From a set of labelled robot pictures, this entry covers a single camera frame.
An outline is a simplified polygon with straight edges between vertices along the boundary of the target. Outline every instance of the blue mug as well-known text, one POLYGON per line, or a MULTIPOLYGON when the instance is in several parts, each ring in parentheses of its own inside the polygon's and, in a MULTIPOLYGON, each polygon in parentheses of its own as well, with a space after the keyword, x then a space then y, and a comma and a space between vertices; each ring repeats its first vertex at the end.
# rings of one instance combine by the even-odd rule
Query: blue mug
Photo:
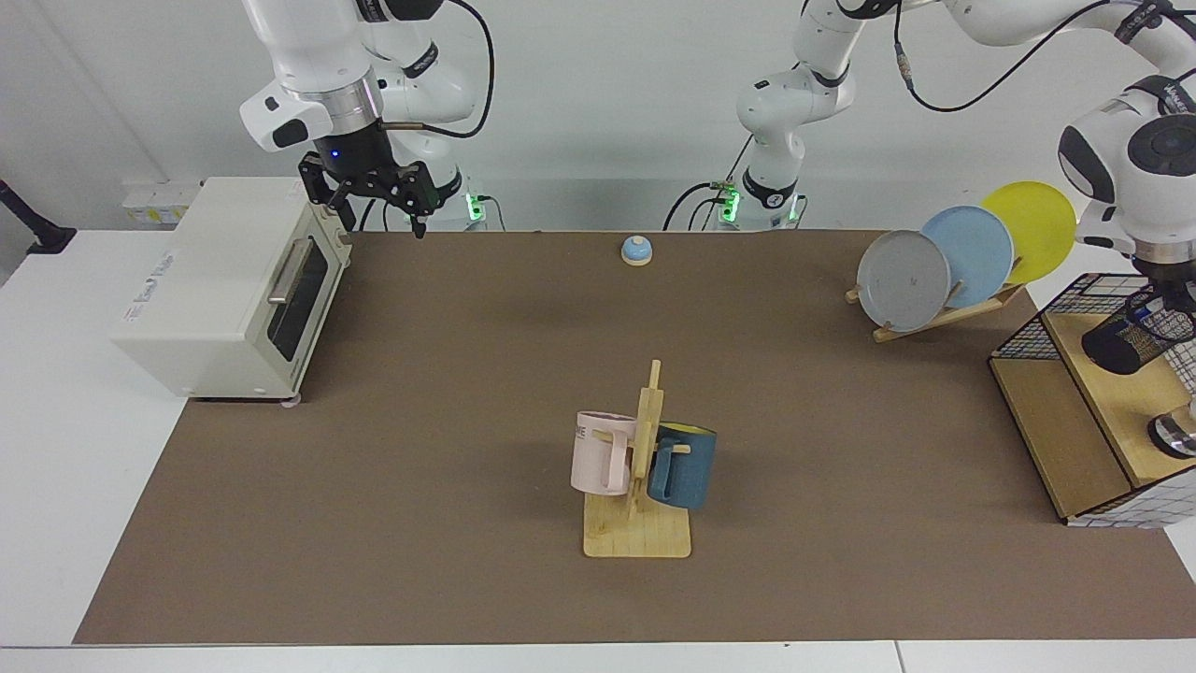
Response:
POLYGON ((648 476, 648 497, 666 506, 698 509, 706 502, 714 467, 713 430, 664 422, 657 433, 658 448, 648 476))

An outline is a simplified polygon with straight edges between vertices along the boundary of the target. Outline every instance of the white table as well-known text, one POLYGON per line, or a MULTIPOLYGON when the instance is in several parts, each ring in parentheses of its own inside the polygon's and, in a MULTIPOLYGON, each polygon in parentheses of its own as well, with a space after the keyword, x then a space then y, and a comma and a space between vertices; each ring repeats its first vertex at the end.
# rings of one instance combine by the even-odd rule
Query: white table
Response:
MULTIPOLYGON (((1190 672, 1196 641, 71 648, 184 400, 106 331, 169 233, 81 231, 0 287, 0 671, 1190 672)), ((1085 251, 1031 287, 1128 270, 1085 251)), ((1168 530, 1196 570, 1196 521, 1168 530)))

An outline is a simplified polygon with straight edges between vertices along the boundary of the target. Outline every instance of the oven window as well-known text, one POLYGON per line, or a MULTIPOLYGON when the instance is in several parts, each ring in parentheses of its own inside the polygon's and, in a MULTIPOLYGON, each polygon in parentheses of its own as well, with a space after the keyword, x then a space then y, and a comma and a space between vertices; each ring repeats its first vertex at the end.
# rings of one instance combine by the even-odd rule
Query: oven window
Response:
POLYGON ((307 263, 304 264, 299 275, 299 285, 291 301, 274 308, 274 317, 270 318, 270 326, 267 336, 274 348, 282 354, 287 362, 295 360, 295 351, 299 350, 299 342, 303 339, 304 329, 307 326, 307 318, 316 307, 316 296, 328 276, 328 258, 316 244, 311 249, 307 263))

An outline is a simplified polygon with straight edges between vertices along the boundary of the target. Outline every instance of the oven door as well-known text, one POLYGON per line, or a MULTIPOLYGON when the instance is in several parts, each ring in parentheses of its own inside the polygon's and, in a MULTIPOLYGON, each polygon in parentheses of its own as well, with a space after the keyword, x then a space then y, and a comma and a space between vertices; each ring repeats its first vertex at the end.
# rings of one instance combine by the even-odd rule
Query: oven door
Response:
POLYGON ((343 265, 313 213, 300 222, 267 296, 269 310, 258 342, 276 371, 298 393, 343 265))

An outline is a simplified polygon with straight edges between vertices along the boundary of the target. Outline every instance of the oven handle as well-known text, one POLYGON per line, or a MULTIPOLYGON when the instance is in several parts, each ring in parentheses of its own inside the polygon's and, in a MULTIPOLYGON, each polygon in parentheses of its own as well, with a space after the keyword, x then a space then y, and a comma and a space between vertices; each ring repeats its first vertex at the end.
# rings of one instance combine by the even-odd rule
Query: oven handle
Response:
POLYGON ((303 268, 307 265, 307 257, 311 256, 311 251, 315 247, 316 241, 311 238, 291 241, 291 250, 287 252, 287 259, 282 262, 282 270, 279 271, 279 279, 274 281, 274 287, 270 288, 270 294, 267 298, 268 302, 281 305, 291 301, 295 294, 295 289, 299 287, 299 277, 303 274, 303 268))

